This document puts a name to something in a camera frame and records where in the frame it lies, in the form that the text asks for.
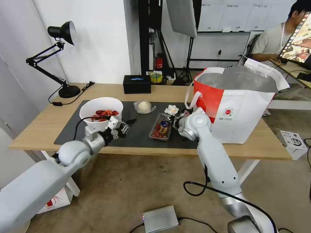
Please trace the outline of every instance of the bag handle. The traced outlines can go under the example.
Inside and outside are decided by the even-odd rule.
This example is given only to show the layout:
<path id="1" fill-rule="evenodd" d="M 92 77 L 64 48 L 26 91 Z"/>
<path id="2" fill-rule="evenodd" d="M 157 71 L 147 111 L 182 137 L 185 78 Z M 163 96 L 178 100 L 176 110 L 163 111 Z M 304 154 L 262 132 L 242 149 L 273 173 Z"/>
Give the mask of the bag handle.
<path id="1" fill-rule="evenodd" d="M 201 92 L 196 92 L 196 93 L 194 94 L 194 96 L 193 96 L 193 99 L 192 99 L 192 101 L 191 101 L 191 103 L 190 103 L 190 106 L 188 106 L 187 101 L 188 101 L 188 98 L 189 98 L 190 88 L 191 88 L 192 84 L 193 84 L 193 82 L 189 85 L 189 87 L 188 87 L 188 89 L 187 89 L 187 92 L 186 92 L 185 106 L 186 106 L 187 109 L 192 109 L 192 108 L 195 106 L 195 104 L 197 103 L 198 98 L 199 98 L 200 96 L 202 96 L 202 93 L 201 93 Z"/>

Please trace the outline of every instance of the man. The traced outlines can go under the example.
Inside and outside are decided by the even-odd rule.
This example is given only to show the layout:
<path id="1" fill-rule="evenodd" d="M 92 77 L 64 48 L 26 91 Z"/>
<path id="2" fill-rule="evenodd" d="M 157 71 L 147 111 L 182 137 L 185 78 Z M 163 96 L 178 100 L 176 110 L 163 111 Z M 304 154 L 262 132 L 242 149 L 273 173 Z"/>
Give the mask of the man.
<path id="1" fill-rule="evenodd" d="M 277 59 L 305 12 L 311 11 L 311 3 L 307 2 L 309 1 L 298 0 L 292 6 L 285 23 L 266 30 L 259 36 L 252 51 L 252 59 L 264 63 L 269 59 Z"/>

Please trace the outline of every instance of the silver box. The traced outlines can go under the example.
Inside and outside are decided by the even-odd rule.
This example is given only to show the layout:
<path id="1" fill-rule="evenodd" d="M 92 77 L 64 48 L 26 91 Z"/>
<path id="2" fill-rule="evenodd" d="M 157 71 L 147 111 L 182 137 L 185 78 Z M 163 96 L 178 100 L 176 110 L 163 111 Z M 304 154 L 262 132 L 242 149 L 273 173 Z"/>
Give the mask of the silver box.
<path id="1" fill-rule="evenodd" d="M 146 233 L 158 232 L 178 226 L 172 205 L 143 213 Z"/>

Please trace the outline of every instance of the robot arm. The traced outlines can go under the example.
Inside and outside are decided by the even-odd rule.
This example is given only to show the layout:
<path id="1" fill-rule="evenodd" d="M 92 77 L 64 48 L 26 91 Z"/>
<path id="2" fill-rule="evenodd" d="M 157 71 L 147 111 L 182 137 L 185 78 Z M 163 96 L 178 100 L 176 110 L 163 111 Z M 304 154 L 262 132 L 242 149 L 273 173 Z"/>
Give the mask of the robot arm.
<path id="1" fill-rule="evenodd" d="M 0 192 L 0 233 L 29 221 L 56 195 L 78 169 L 113 139 L 124 137 L 135 122 L 121 122 L 111 117 L 103 132 L 86 128 L 83 142 L 71 141 L 61 146 L 55 156 L 40 161 L 25 171 Z M 269 218 L 258 209 L 242 202 L 246 200 L 238 181 L 238 174 L 222 144 L 213 138 L 211 122 L 199 108 L 193 114 L 174 120 L 174 127 L 190 140 L 199 140 L 198 155 L 214 188 L 232 195 L 219 194 L 224 208 L 238 217 L 228 224 L 229 233 L 272 233 L 277 230 Z"/>
<path id="2" fill-rule="evenodd" d="M 198 155 L 202 166 L 207 168 L 212 186 L 217 190 L 246 200 L 242 194 L 238 174 L 229 156 L 223 145 L 212 136 L 211 122 L 205 112 L 199 108 L 189 116 L 176 118 L 173 126 L 180 135 L 192 141 L 199 140 Z M 228 224 L 229 233 L 275 232 L 271 221 L 261 211 L 224 194 L 218 193 L 218 195 L 224 208 L 231 215 L 238 217 Z"/>
<path id="3" fill-rule="evenodd" d="M 40 161 L 0 191 L 0 233 L 22 226 L 55 196 L 69 178 L 113 139 L 124 137 L 135 120 L 122 122 L 112 116 L 107 129 L 86 127 L 81 141 L 63 144 L 47 160 Z"/>

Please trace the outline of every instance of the red fire extinguisher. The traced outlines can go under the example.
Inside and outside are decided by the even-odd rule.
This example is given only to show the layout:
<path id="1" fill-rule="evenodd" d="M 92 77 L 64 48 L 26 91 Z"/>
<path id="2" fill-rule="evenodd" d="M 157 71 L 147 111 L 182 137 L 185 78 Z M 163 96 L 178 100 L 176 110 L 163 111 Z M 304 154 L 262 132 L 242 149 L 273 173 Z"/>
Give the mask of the red fire extinguisher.
<path id="1" fill-rule="evenodd" d="M 163 54 L 158 53 L 155 59 L 155 68 L 161 69 L 163 68 Z"/>

